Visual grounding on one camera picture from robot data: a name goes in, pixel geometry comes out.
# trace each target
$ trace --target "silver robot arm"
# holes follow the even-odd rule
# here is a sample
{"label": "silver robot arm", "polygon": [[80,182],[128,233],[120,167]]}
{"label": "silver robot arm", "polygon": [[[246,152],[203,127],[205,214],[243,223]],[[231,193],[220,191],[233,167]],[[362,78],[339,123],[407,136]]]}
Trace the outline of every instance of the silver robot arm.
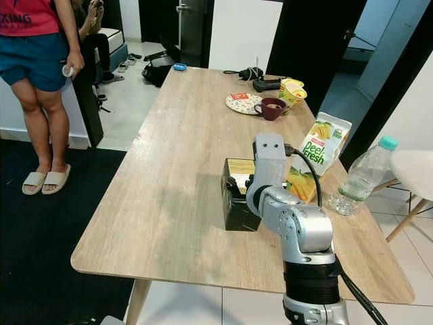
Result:
{"label": "silver robot arm", "polygon": [[282,136],[259,133],[253,149],[256,170],[246,201],[281,238],[286,317],[293,325],[349,325],[346,303],[338,292],[331,220],[321,208],[282,188],[287,159]]}

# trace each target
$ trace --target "person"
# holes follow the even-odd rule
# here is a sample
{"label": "person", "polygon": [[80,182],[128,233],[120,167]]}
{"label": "person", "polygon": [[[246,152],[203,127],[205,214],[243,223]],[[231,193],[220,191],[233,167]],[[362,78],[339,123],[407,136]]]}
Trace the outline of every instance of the person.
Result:
{"label": "person", "polygon": [[108,38],[105,34],[98,34],[104,16],[104,3],[102,0],[91,0],[86,14],[83,9],[84,0],[71,0],[71,2],[75,12],[76,24],[79,28],[78,34],[82,43],[81,50],[84,61],[89,68],[90,78],[96,88],[98,98],[103,101],[107,100],[106,95],[99,88],[96,81],[95,48],[98,50],[99,61],[101,62],[102,83],[113,83],[124,80],[124,78],[111,73]]}
{"label": "person", "polygon": [[0,77],[21,103],[39,160],[22,191],[56,193],[70,171],[65,162],[69,121],[60,91],[66,81],[62,68],[66,63],[66,74],[73,68],[75,78],[84,66],[74,12],[69,0],[0,0],[0,14]]}

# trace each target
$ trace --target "wooden table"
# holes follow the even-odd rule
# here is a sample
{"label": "wooden table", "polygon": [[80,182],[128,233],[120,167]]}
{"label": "wooden table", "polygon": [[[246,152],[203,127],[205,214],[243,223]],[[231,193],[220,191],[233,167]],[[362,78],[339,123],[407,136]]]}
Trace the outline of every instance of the wooden table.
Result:
{"label": "wooden table", "polygon": [[[172,70],[76,246],[75,270],[136,279],[127,324],[136,323],[150,280],[285,290],[279,238],[263,225],[225,230],[221,173],[226,157],[252,158],[256,133],[280,133],[298,147],[315,119],[305,103],[273,122],[226,107],[229,93],[244,91],[255,93],[221,71]],[[321,179],[324,194],[345,177],[336,162]],[[413,290],[368,208],[352,218],[327,212],[335,250],[359,288],[372,301],[411,303]],[[342,281],[340,294],[353,299]]]}

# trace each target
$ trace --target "black rug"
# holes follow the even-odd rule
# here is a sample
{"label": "black rug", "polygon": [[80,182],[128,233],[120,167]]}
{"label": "black rug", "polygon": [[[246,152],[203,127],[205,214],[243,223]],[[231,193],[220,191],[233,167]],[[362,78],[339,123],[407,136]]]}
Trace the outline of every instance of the black rug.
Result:
{"label": "black rug", "polygon": [[1,325],[123,318],[133,281],[80,274],[70,256],[124,154],[68,150],[72,169],[65,187],[26,196],[22,182],[37,166],[32,146],[0,140]]}

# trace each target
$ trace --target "white wall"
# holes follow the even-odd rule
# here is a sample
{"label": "white wall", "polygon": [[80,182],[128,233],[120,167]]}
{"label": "white wall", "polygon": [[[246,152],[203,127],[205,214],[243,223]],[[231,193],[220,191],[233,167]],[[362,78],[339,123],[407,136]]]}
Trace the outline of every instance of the white wall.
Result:
{"label": "white wall", "polygon": [[401,0],[373,52],[357,89],[374,101],[394,68],[430,0]]}
{"label": "white wall", "polygon": [[[359,18],[357,27],[355,28],[355,34],[376,46],[399,1],[400,0],[368,0]],[[364,43],[364,45],[366,45],[366,49],[370,49],[368,44]],[[350,40],[349,47],[358,46],[362,46],[362,42],[355,38]]]}
{"label": "white wall", "polygon": [[141,27],[138,0],[120,0],[120,13],[122,14],[124,37],[140,42]]}
{"label": "white wall", "polygon": [[372,145],[391,135],[400,141],[399,149],[433,150],[432,85],[433,52]]}
{"label": "white wall", "polygon": [[[67,80],[66,85],[62,88],[62,101],[69,117],[69,136],[83,138],[86,139],[85,142],[88,142],[86,126],[70,80]],[[0,132],[2,138],[28,139],[21,105],[3,79],[0,79]]]}
{"label": "white wall", "polygon": [[266,71],[283,3],[263,0],[215,0],[209,68]]}

